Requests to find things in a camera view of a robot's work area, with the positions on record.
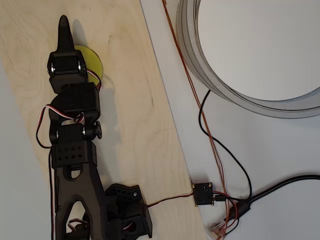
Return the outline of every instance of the wire connector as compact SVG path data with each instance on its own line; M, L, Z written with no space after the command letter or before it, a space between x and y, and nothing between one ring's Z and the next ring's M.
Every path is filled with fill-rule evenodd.
M226 236L226 232L223 230L223 222L213 224L207 231L208 235L213 240L222 240Z

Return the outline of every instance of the black power cable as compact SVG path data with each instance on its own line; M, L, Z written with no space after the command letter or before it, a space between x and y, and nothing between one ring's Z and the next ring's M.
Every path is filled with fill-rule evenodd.
M236 223L236 225L235 225L235 227L234 228L232 228L230 231L228 231L225 235L227 236L228 234L230 234L231 232L233 232L234 230L236 230L236 228L238 227L238 225L239 225L239 218L237 219L237 223Z
M252 204L253 202L259 200L260 198L263 198L264 196L274 192L275 190L278 190L279 188L282 188L285 185L294 183L294 182L298 182L298 181L302 181L302 180L320 180L320 175L301 175L301 176L294 176L294 177L290 177L286 180L283 180L279 183L277 183L276 185L273 185L271 187L269 187L268 189L254 195L253 197L250 198L250 203Z
M204 128L202 127L202 123L201 123L201 115L202 115L202 111L203 111L203 108L204 108L204 105L205 105L205 102L207 100L207 97L209 96L209 93L211 92L211 90L208 90L208 92L206 93L206 95L204 96L204 99L201 103L201 107L200 107L200 111L199 111L199 115L198 115L198 121L199 121L199 126L202 130L202 132L207 135L209 137L209 134L206 132L206 130L204 130ZM243 170L245 176L246 176L246 179L248 180L248 184L249 184L249 196L246 198L246 199L239 199L239 198L235 198L235 197L229 197L229 199L232 199L232 200L236 200L236 201L246 201L246 200L249 200L252 196L252 185L251 185L251 180L250 180L250 177L247 173L247 171L245 170L245 168L242 166L242 164L236 159L236 157L232 154L232 152L225 146L223 145L218 139L216 139L215 137L211 136L212 139L214 141L216 141L221 147L224 148L224 150L226 150L230 156L234 159L234 161L239 165L239 167Z

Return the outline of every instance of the black cable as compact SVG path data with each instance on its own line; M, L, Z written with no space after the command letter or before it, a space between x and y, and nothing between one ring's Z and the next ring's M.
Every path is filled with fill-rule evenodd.
M171 199L188 198L188 197L192 196L193 194L194 194L194 193L192 192L192 193L190 193L190 195L186 195L186 196L179 195L179 196L168 197L168 198L165 198L165 199L163 199L163 200L160 200L160 201L157 201L157 202L155 202L155 203L152 203L152 204L148 205L147 207L148 207L148 208L151 208L151 207L153 207L153 206L155 206L155 205L157 205L157 204L159 204L159 203L161 203L161 202L164 202L164 201L167 201L167 200L171 200Z
M54 240L54 203L53 203L53 184L52 184L52 173L51 173L51 153L49 151L48 166L49 166L49 183L50 183L50 214L51 214L51 240Z
M237 223L236 223L236 225L235 225L235 227L234 228L232 228L230 231L228 231L225 235L227 236L228 234L230 234L231 232L233 232L234 230L236 230L236 228L238 227L238 225L239 225L239 218L237 219Z
M259 200L260 198L263 198L264 196L274 192L275 190L278 190L279 188L282 188L285 185L297 182L297 181L302 181L302 180L320 180L320 175L301 175L301 176L294 176L291 178L288 178L286 180L283 180L276 185L269 187L267 190L264 190L257 195L251 197L250 203L252 204L253 202Z
M207 97L209 96L209 93L210 93L211 90L208 90L208 92L206 93L206 95L204 96L204 99L201 103L201 107L200 107L200 111L199 111L199 115L198 115L198 121L199 121L199 126L202 130L202 132L207 135L209 137L209 134L204 130L204 128L202 127L202 123L201 123L201 114L202 114L202 111L203 111L203 108L204 108L204 105L205 105L205 102L207 100ZM239 198L235 198L235 197L228 197L228 199L232 199L232 200L236 200L236 201L246 201L246 200L249 200L252 196L252 184L251 184L251 180L250 180L250 177L247 173L247 171L245 170L245 168L242 166L242 164L236 159L236 157L232 154L232 152L225 146L223 145L218 139L216 139L215 137L211 136L212 139L214 141L216 141L221 147L224 148L224 150L226 150L230 156L235 160L235 162L239 165L239 167L243 170L245 176L246 176L246 179L248 180L248 184L249 184L249 196L246 198L246 199L239 199Z

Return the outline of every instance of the wooden board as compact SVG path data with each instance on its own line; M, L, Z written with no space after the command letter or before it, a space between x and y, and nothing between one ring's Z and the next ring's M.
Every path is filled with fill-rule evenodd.
M47 73L66 15L75 44L88 46L103 65L103 137L95 140L102 184L139 184L148 204L188 193L191 182L139 0L0 0L0 57L48 180L48 151L35 129L54 98ZM39 138L49 144L48 114ZM152 208L155 240L206 239L192 197Z

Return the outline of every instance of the orange wire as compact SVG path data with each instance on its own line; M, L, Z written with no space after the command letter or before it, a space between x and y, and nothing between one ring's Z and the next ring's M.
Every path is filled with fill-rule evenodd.
M165 11L165 14L166 14L166 18L167 18L168 24L170 26L170 30L171 30L171 33L172 33L172 36L173 36L173 39L174 39L175 46L176 46L176 48L178 50L178 53L180 55L181 62L182 62L183 68L185 70L186 76L188 78L188 81L189 81L193 96L195 98L195 101L196 101L199 109L200 109L201 103L199 101L195 86L194 86L193 81L192 81L192 79L190 77L187 65L185 63L184 57L183 57L181 49L179 47L179 43L177 41L177 38L176 38L176 35L175 35L175 31L174 31L174 28L172 26L172 22L171 22L171 19L170 19L168 10L167 10L166 0L162 0L162 4L163 4L163 8L164 8L164 11ZM210 140L210 145L211 145L211 148L212 148L212 151L213 151L214 159L215 159L218 171L219 171L220 180L221 180L221 184L222 184L222 187L223 187L223 192L224 192L224 194L227 194L225 173L224 173L224 168L223 168L223 165L222 165L222 161L221 161L220 156L218 154L218 151L217 151L217 148L215 146L215 143L214 143L214 141L212 139L212 135L211 135L211 132L209 130L208 123L207 123L204 111L202 111L201 115L202 115L202 118L203 118L203 122L204 122L205 128L206 128L207 133L208 133L208 137L209 137L209 140ZM226 213L226 222L228 222L228 220L229 220L229 202L228 201L225 202L225 213Z
M214 192L215 194L221 194L221 195L224 195L224 196L230 198L230 196L229 196L228 194L225 194L225 193L223 193L223 192L220 192L220 191L213 191L213 192ZM229 225L229 226L228 226L227 219L225 219L226 225L227 225L226 228L225 228L225 230L227 230L227 229L230 228L233 224L235 224L235 222L236 222L236 220L237 220L237 218L238 218L238 208L237 208L236 202L235 202L234 200L232 200L232 199L228 199L228 200L231 201L231 202L233 202L233 204L234 204L235 217L234 217L233 222L232 222L231 225Z

